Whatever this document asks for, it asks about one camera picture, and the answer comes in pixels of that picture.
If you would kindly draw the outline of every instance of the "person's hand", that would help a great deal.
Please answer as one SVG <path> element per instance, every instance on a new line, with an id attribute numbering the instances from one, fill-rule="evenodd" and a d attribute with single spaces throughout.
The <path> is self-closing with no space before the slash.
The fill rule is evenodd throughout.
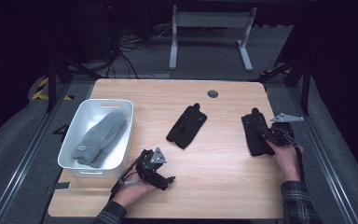
<path id="1" fill-rule="evenodd" d="M 135 181 L 138 183 L 122 186 L 115 197 L 112 199 L 113 202 L 119 203 L 125 208 L 137 202 L 148 192 L 157 189 L 153 185 L 146 184 L 144 181 L 142 181 L 139 178 L 139 175 L 136 173 L 135 168 L 132 168 L 132 170 L 129 172 L 129 175 L 130 176 L 126 179 L 126 181 Z"/>
<path id="2" fill-rule="evenodd" d="M 267 144 L 275 152 L 275 161 L 280 167 L 283 178 L 285 181 L 295 180 L 300 181 L 300 175 L 298 173 L 298 161 L 296 150 L 292 144 L 277 147 L 272 144 L 269 140 L 266 140 Z"/>

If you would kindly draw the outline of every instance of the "dark background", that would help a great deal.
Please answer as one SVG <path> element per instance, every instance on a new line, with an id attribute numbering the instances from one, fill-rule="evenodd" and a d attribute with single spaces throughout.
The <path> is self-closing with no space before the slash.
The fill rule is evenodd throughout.
<path id="1" fill-rule="evenodd" d="M 169 23 L 172 13 L 171 6 L 163 5 L 116 5 L 115 10 L 121 24 L 144 38 L 153 26 Z M 297 20 L 307 13 L 307 20 Z M 299 23 L 280 60 L 286 63 L 308 53 L 321 97 L 358 161 L 358 2 L 331 3 L 307 11 L 260 7 L 256 15 L 258 26 Z M 52 55 L 82 63 L 103 59 L 109 53 L 105 34 L 97 2 L 0 1 L 0 127 L 27 106 L 28 90 Z"/>

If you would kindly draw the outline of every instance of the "metal stand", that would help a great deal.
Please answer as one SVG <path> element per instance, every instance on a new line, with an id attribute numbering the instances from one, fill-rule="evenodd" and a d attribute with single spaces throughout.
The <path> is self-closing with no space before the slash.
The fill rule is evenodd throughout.
<path id="1" fill-rule="evenodd" d="M 252 71 L 253 67 L 248 52 L 246 51 L 246 43 L 251 33 L 255 12 L 256 7 L 253 7 L 250 12 L 178 12 L 177 5 L 174 5 L 172 12 L 172 46 L 169 68 L 171 70 L 176 69 L 178 27 L 231 27 L 244 29 L 242 40 L 238 40 L 238 48 L 246 71 Z"/>
<path id="2" fill-rule="evenodd" d="M 308 62 L 297 59 L 290 63 L 281 65 L 270 72 L 266 72 L 266 74 L 262 77 L 250 79 L 249 81 L 263 83 L 264 81 L 267 81 L 272 77 L 276 77 L 281 72 L 289 68 L 292 69 L 290 70 L 288 77 L 284 81 L 284 84 L 286 87 L 295 87 L 301 77 L 303 77 L 303 85 L 301 91 L 301 107 L 303 109 L 304 114 L 308 116 L 310 114 L 308 112 L 308 100 L 310 94 L 310 65 Z"/>

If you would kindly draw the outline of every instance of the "gray floor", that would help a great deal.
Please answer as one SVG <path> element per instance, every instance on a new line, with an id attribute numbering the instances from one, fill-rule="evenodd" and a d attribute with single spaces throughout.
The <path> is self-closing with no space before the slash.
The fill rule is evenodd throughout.
<path id="1" fill-rule="evenodd" d="M 145 49 L 136 49 L 125 55 L 139 78 L 247 81 L 259 77 L 264 70 L 273 69 L 290 30 L 290 27 L 255 27 L 252 30 L 247 49 L 253 72 L 246 72 L 243 67 L 236 47 L 236 40 L 241 39 L 241 31 L 235 29 L 181 32 L 178 64 L 174 71 L 168 69 L 171 47 L 168 35 Z M 129 69 L 123 60 L 117 59 L 113 69 L 116 78 L 129 78 Z M 281 75 L 265 83 L 274 113 L 302 116 L 298 108 L 301 83 L 297 88 L 288 89 L 283 86 L 283 79 L 284 75 Z M 30 99 L 40 80 L 30 89 Z M 78 105 L 89 97 L 92 84 L 93 81 L 85 76 L 76 76 L 69 86 L 59 83 L 62 95 L 73 95 L 74 100 L 59 101 L 50 114 L 45 113 L 47 101 L 31 100 L 27 107 L 0 129 L 0 223 L 91 221 L 91 218 L 55 218 L 45 212 L 51 196 L 47 188 L 55 183 L 61 171 L 57 157 L 62 136 L 53 132 L 71 122 Z M 294 129 L 297 141 L 306 149 L 306 181 L 324 223 L 358 223 L 358 164 L 320 99 L 314 83 L 310 89 L 310 116 L 306 117 L 306 122 L 294 124 Z M 23 178 L 19 182 L 12 181 L 12 177 L 18 176 Z M 176 223 L 196 222 L 176 220 Z M 252 220 L 252 223 L 275 222 Z"/>

